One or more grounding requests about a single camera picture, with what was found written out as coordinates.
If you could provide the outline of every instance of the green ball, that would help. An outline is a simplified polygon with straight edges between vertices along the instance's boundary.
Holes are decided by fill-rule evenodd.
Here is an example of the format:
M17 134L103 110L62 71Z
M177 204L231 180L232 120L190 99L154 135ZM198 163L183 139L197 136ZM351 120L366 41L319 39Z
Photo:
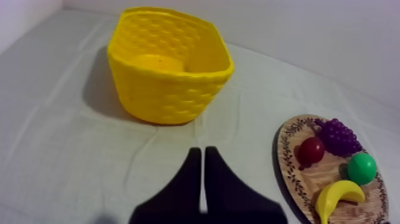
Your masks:
M358 185L370 183L376 176L376 170L374 158L366 153L354 155L347 168L350 180Z

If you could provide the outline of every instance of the white bedsheet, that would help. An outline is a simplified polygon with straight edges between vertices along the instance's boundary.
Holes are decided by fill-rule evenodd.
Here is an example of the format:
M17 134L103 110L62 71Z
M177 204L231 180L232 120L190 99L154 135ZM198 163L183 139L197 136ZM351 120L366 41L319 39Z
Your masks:
M228 45L236 71L202 115L184 126L147 125L122 109L113 86L105 46L116 22L62 11L0 55L0 223L127 223L189 147L207 145L299 223L271 157L276 130L299 114L337 117L355 131L382 172L390 220L400 223L400 111Z

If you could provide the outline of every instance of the wooden plate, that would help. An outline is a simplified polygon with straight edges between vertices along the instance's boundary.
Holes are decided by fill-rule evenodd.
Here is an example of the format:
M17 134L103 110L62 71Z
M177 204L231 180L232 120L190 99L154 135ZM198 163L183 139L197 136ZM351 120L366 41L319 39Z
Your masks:
M342 179L340 174L346 173L349 161L348 158L325 152L321 162L299 170L295 151L304 140L315 136L314 131L320 128L314 123L317 118L326 120L315 115L293 117L283 124L277 139L277 160L287 189L311 223L320 223L314 209L319 192L326 185ZM365 193L365 202L358 205L339 202L329 218L330 224L384 223L388 220L388 196L380 173L370 184L361 188Z

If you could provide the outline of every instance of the yellow basket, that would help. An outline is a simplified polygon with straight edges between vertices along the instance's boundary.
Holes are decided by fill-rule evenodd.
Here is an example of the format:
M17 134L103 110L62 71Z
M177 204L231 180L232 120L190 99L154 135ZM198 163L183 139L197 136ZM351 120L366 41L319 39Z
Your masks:
M151 7L122 13L108 60L123 107L159 124L196 118L234 70L211 23Z

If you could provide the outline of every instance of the grape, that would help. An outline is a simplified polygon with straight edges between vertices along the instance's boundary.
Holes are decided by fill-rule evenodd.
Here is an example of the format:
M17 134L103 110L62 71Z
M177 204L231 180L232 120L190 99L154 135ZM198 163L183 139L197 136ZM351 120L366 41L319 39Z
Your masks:
M348 157L361 151L362 146L357 141L357 136L338 119L323 122L316 119L315 123L322 127L318 137L324 142L328 152L341 157Z

